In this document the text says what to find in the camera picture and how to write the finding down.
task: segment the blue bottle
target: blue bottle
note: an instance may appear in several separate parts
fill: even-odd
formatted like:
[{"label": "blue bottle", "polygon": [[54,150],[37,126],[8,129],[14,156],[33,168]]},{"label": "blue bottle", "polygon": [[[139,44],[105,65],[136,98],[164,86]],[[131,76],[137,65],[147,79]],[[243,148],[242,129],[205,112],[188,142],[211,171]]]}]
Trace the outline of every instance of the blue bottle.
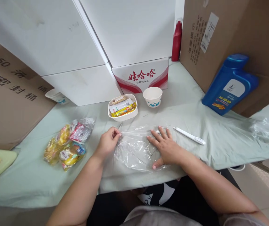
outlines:
[{"label": "blue bottle", "polygon": [[224,115],[259,85],[259,79],[242,70],[249,57],[233,54],[226,58],[202,103]]}]

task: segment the finger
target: finger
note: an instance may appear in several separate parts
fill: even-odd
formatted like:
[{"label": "finger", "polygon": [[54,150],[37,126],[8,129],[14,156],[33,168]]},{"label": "finger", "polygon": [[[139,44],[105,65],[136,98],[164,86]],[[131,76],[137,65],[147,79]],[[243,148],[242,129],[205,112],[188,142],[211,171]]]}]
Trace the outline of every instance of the finger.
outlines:
[{"label": "finger", "polygon": [[109,132],[109,133],[114,133],[115,132],[116,134],[120,133],[120,131],[115,127],[110,127],[107,132]]},{"label": "finger", "polygon": [[158,141],[162,141],[163,138],[154,130],[151,130],[152,135],[158,140]]},{"label": "finger", "polygon": [[162,158],[160,158],[159,160],[153,163],[152,169],[155,170],[156,168],[161,167],[162,165],[164,165],[164,161]]},{"label": "finger", "polygon": [[159,145],[159,142],[152,138],[151,136],[147,136],[147,140],[149,140],[150,143],[152,143],[155,147],[157,147],[157,145]]},{"label": "finger", "polygon": [[122,136],[121,133],[117,134],[112,140],[117,144],[119,141],[119,138]]},{"label": "finger", "polygon": [[167,139],[168,138],[167,135],[166,135],[166,133],[165,133],[165,131],[163,130],[163,128],[161,126],[159,126],[159,131],[160,131],[160,134],[162,135],[162,137],[164,139]]},{"label": "finger", "polygon": [[171,132],[170,132],[170,130],[168,128],[166,128],[166,132],[167,132],[167,136],[172,139]]}]

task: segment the cardboard box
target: cardboard box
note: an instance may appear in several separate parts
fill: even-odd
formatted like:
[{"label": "cardboard box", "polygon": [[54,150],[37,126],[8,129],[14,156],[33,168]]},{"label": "cardboard box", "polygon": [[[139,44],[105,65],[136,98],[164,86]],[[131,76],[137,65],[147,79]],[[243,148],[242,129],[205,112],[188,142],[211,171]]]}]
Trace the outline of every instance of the cardboard box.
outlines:
[{"label": "cardboard box", "polygon": [[204,92],[235,53],[248,55],[244,70],[260,78],[232,108],[250,117],[269,104],[269,1],[186,0],[180,62]]},{"label": "cardboard box", "polygon": [[0,149],[19,144],[56,105],[53,87],[0,45]]},{"label": "cardboard box", "polygon": [[149,87],[168,88],[169,59],[136,63],[112,68],[124,94],[142,93]]}]

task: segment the white pen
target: white pen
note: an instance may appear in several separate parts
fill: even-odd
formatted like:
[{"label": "white pen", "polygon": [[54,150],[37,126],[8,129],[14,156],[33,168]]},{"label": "white pen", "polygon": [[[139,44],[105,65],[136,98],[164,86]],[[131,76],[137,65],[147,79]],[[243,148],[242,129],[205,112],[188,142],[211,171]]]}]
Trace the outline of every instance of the white pen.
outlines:
[{"label": "white pen", "polygon": [[177,132],[180,132],[181,134],[185,135],[186,137],[190,138],[191,140],[195,141],[198,144],[201,144],[201,145],[206,144],[206,142],[203,139],[196,137],[196,136],[193,136],[192,134],[189,134],[188,132],[183,131],[182,129],[180,129],[178,127],[173,127],[173,129],[175,129]]}]

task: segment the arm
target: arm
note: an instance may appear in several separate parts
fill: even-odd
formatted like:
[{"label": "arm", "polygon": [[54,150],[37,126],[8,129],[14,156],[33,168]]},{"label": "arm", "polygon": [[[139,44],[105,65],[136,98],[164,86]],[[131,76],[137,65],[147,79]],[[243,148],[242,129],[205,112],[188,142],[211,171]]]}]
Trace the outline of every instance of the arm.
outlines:
[{"label": "arm", "polygon": [[111,127],[101,136],[96,151],[57,205],[47,226],[86,225],[100,185],[104,160],[121,135],[118,129]]},{"label": "arm", "polygon": [[161,158],[153,164],[153,169],[164,164],[177,164],[194,181],[204,199],[217,214],[248,213],[269,225],[267,217],[232,183],[175,143],[168,129],[167,134],[161,127],[159,131],[162,137],[155,131],[151,133],[156,140],[147,137],[161,153]]}]

